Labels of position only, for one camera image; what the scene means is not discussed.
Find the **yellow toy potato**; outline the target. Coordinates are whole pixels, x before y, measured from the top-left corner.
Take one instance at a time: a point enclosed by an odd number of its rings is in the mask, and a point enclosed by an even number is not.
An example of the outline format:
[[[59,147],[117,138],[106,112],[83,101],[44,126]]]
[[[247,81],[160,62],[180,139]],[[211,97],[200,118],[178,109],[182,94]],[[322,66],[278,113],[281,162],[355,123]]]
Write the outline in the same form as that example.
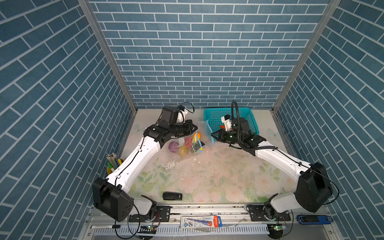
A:
[[[189,152],[188,148],[185,145],[179,147],[178,151],[181,157],[184,157]]]

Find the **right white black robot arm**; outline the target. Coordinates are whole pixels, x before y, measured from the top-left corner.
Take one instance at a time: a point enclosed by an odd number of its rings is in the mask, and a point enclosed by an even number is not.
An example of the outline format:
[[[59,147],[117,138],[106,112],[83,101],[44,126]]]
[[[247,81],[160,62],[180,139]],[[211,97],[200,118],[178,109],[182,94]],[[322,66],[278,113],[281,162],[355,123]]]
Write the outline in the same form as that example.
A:
[[[244,131],[220,129],[211,134],[218,142],[237,144],[240,149],[269,162],[286,173],[296,184],[296,189],[285,194],[275,194],[264,203],[264,215],[274,221],[281,213],[303,208],[315,213],[333,195],[326,168],[320,163],[310,164],[273,146],[259,135]]]

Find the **teal plastic basket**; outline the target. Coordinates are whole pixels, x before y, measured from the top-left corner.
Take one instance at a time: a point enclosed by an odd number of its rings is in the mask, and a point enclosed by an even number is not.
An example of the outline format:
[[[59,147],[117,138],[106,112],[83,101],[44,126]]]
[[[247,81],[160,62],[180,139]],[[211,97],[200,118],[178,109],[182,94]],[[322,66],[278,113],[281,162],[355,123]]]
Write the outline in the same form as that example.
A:
[[[251,109],[239,108],[239,114],[242,130],[250,131],[252,135],[259,135],[259,128]],[[231,108],[210,108],[204,110],[204,120],[208,122],[212,133],[221,129],[221,117],[225,115],[232,116],[235,119],[235,123],[238,123],[237,112],[235,109],[233,111]]]

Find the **purple toy onion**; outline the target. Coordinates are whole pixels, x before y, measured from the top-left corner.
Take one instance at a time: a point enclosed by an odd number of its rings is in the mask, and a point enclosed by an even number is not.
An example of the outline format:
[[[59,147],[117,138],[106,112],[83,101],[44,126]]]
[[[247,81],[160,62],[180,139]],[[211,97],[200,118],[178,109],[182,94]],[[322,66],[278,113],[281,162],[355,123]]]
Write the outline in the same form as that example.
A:
[[[179,143],[172,141],[169,143],[168,149],[171,153],[177,153],[178,152]]]

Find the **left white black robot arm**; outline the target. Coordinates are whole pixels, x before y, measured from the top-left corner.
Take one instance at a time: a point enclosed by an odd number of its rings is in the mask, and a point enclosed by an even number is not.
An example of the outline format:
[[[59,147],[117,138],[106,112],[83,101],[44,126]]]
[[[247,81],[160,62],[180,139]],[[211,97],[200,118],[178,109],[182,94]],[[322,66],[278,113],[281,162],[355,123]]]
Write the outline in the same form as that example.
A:
[[[183,138],[197,131],[193,121],[184,123],[159,123],[146,128],[143,138],[122,165],[105,179],[93,182],[93,199],[96,209],[117,222],[132,215],[141,221],[151,221],[155,217],[157,202],[149,197],[132,198],[128,195],[135,179],[147,162],[172,138]]]

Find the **clear zip top bag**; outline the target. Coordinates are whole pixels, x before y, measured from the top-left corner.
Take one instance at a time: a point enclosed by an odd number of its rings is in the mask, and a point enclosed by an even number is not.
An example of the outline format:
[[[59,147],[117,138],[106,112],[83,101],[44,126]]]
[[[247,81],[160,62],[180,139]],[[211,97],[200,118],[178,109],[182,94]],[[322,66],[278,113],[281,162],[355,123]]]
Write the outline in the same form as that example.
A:
[[[159,169],[173,173],[184,160],[196,160],[204,150],[214,145],[213,133],[208,121],[197,122],[198,129],[189,136],[168,141],[157,156]]]

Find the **red toy pepper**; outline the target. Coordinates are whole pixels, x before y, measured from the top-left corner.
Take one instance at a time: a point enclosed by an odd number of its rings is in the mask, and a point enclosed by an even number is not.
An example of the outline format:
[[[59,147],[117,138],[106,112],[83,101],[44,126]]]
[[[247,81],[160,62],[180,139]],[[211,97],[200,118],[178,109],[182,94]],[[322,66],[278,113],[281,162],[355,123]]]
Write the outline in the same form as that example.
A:
[[[187,147],[187,149],[191,149],[192,147],[192,137],[187,137],[185,138],[185,146]]]

